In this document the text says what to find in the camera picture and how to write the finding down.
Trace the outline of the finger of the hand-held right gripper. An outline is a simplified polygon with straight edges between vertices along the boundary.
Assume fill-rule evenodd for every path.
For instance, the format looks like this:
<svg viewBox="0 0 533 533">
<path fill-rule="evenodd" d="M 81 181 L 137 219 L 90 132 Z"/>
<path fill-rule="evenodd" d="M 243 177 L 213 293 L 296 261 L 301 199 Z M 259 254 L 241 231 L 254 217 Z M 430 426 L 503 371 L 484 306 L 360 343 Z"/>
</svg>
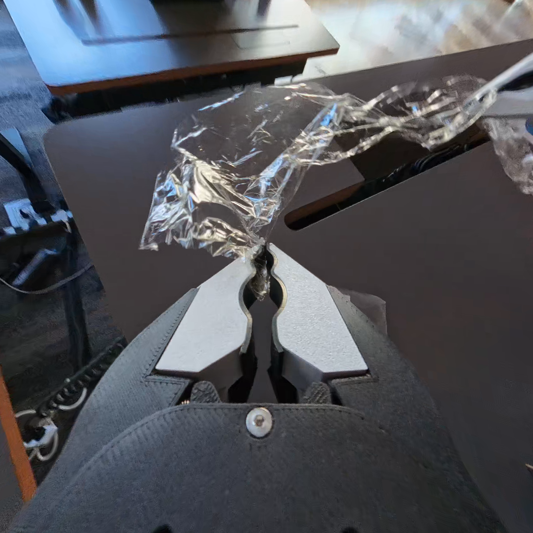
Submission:
<svg viewBox="0 0 533 533">
<path fill-rule="evenodd" d="M 488 118 L 528 118 L 532 116 L 532 92 L 499 92 Z"/>
<path fill-rule="evenodd" d="M 475 92 L 475 98 L 483 98 L 492 91 L 499 92 L 504 87 L 515 83 L 517 80 L 532 74 L 532 53 L 500 73 Z"/>
</svg>

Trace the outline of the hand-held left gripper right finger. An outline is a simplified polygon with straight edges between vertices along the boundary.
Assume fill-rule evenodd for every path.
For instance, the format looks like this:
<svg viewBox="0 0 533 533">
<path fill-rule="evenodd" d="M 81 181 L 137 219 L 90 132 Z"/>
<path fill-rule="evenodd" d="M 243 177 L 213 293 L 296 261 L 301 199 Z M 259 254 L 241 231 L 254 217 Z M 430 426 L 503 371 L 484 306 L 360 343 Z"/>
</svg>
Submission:
<svg viewBox="0 0 533 533">
<path fill-rule="evenodd" d="M 268 268 L 269 296 L 277 308 L 268 373 L 278 403 L 297 403 L 313 383 L 367 375 L 329 286 L 272 243 Z"/>
</svg>

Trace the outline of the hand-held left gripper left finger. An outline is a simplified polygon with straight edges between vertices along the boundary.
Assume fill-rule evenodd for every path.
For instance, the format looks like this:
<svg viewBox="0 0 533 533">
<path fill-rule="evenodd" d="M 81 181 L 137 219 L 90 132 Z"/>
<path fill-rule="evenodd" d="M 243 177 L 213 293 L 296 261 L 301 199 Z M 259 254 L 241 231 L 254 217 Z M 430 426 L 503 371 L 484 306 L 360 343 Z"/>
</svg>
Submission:
<svg viewBox="0 0 533 533">
<path fill-rule="evenodd" d="M 159 375 L 210 382 L 221 400 L 247 403 L 257 373 L 249 282 L 253 260 L 238 258 L 196 290 L 159 358 Z"/>
</svg>

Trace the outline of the clear plastic wrap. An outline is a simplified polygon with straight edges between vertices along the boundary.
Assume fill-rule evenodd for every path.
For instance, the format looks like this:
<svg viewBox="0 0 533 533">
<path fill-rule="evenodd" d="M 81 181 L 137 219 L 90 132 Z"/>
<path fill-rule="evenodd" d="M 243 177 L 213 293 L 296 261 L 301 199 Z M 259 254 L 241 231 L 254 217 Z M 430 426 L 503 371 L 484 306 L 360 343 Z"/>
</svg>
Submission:
<svg viewBox="0 0 533 533">
<path fill-rule="evenodd" d="M 270 289 L 268 244 L 279 215 L 314 167 L 361 155 L 388 137 L 443 147 L 475 123 L 495 143 L 505 172 L 532 193 L 532 116 L 488 118 L 499 92 L 484 80 L 450 76 L 396 85 L 363 100 L 317 83 L 245 89 L 194 111 L 174 130 L 175 162 L 155 182 L 139 244 L 249 258 L 259 298 Z"/>
</svg>

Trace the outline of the white power strip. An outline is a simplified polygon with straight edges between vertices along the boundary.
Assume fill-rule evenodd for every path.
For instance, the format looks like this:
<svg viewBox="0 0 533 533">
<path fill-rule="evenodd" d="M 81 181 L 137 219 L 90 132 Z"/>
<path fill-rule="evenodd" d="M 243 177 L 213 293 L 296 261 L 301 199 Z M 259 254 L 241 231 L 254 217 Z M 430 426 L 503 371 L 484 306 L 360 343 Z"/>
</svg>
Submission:
<svg viewBox="0 0 533 533">
<path fill-rule="evenodd" d="M 70 210 L 59 209 L 50 214 L 40 215 L 34 210 L 28 198 L 4 203 L 3 207 L 10 225 L 1 228 L 1 237 L 18 236 L 31 230 L 49 228 L 55 224 L 70 230 L 70 223 L 74 221 Z"/>
</svg>

